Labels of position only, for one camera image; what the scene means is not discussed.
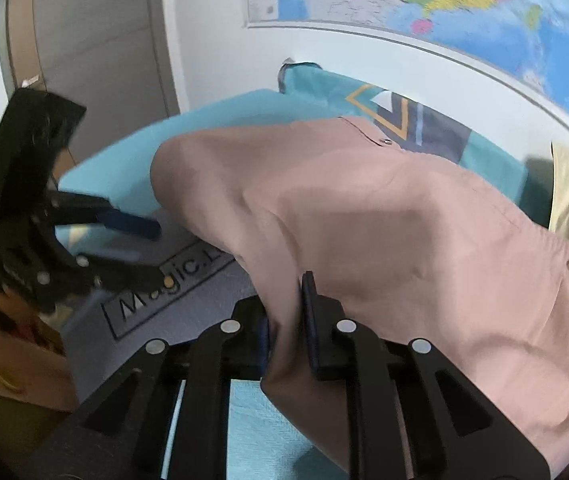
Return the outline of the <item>pink jacket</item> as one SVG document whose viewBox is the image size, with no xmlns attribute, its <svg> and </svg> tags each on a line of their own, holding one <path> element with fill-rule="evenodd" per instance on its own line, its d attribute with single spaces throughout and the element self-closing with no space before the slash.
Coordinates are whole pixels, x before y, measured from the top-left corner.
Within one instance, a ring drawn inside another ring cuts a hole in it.
<svg viewBox="0 0 569 480">
<path fill-rule="evenodd" d="M 150 179 L 250 275 L 274 341 L 263 390 L 330 460 L 349 463 L 345 391 L 309 369 L 305 272 L 381 338 L 431 341 L 553 474 L 569 466 L 569 240 L 497 188 L 362 117 L 174 136 Z"/>
</svg>

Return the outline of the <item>grey folding board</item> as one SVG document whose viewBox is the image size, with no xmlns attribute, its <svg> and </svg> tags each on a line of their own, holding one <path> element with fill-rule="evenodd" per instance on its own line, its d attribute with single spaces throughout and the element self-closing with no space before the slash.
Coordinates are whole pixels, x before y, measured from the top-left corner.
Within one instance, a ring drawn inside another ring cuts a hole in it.
<svg viewBox="0 0 569 480">
<path fill-rule="evenodd" d="M 74 254 L 155 264 L 175 285 L 151 294 L 95 289 L 73 300 L 62 339 L 83 401 L 150 339 L 178 344 L 229 318 L 234 304 L 255 294 L 234 257 L 205 243 L 159 209 L 162 236 L 152 242 L 100 226 L 73 228 L 62 240 Z"/>
</svg>

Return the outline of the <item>mustard brown garment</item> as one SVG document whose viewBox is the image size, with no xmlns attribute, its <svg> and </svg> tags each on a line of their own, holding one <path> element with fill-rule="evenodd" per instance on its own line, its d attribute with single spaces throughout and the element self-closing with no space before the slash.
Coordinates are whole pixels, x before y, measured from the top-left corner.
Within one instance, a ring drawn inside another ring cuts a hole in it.
<svg viewBox="0 0 569 480">
<path fill-rule="evenodd" d="M 0 396 L 0 479 L 26 479 L 30 456 L 67 417 Z"/>
</svg>

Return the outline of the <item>teal grey bed sheet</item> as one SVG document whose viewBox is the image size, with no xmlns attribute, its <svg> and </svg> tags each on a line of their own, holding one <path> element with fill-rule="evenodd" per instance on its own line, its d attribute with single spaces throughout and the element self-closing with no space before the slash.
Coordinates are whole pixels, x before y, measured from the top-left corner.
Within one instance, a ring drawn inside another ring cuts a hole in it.
<svg viewBox="0 0 569 480">
<path fill-rule="evenodd" d="M 355 479 L 547 479 L 527 426 L 525 272 L 545 231 L 492 177 L 357 113 L 257 91 L 143 129 L 71 190 L 160 222 L 89 232 L 102 274 L 63 340 L 85 478 L 222 479 L 267 460 L 228 429 L 249 382 Z"/>
</svg>

